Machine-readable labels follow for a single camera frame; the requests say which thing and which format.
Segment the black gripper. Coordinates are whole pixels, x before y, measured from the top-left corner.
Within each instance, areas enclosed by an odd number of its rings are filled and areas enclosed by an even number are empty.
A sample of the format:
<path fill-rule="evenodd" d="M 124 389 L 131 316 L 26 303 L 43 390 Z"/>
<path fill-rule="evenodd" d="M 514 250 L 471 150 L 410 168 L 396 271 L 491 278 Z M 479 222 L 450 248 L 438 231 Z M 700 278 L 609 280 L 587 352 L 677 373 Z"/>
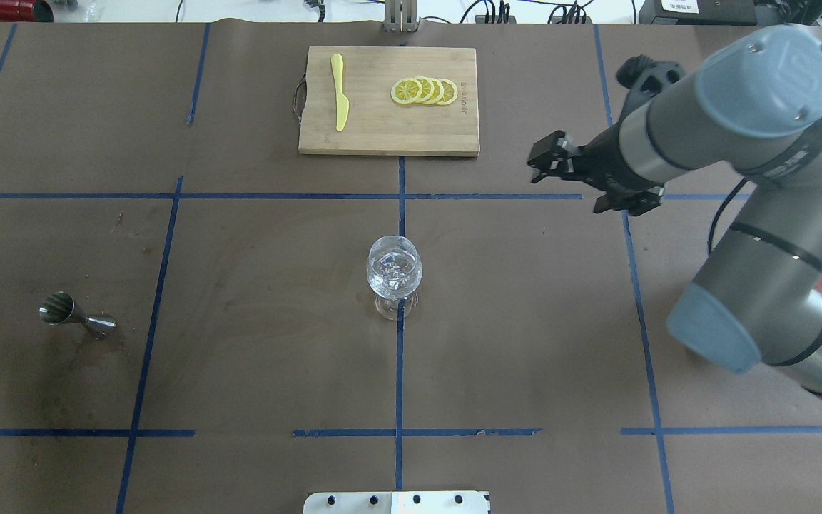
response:
<path fill-rule="evenodd" d="M 604 194 L 594 202 L 594 214 L 625 211 L 630 217 L 639 217 L 653 211 L 663 201 L 665 188 L 642 178 L 626 162 L 620 131 L 621 126 L 610 126 L 585 146 L 575 144 L 565 131 L 552 131 L 529 150 L 529 182 L 558 178 L 600 190 Z"/>

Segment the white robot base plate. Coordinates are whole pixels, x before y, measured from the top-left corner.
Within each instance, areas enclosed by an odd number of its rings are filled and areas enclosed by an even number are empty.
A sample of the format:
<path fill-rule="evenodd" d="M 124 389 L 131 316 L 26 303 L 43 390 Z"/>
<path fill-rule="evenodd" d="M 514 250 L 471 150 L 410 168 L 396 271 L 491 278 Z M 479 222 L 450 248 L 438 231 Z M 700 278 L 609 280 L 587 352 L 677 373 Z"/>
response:
<path fill-rule="evenodd" d="M 318 492 L 303 513 L 492 513 L 492 501 L 476 490 Z"/>

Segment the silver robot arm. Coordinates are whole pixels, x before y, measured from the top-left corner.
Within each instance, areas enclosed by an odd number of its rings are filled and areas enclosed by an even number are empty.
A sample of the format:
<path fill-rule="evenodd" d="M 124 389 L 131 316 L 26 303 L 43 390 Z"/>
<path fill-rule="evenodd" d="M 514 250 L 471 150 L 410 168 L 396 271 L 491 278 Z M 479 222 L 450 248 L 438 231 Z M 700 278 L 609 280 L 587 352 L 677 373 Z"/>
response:
<path fill-rule="evenodd" d="M 630 59 L 619 120 L 577 146 L 554 131 L 532 146 L 532 182 L 602 192 L 594 212 L 640 216 L 666 183 L 725 162 L 755 186 L 666 328 L 695 354 L 744 373 L 759 364 L 822 400 L 822 41 L 767 26 L 697 71 Z"/>

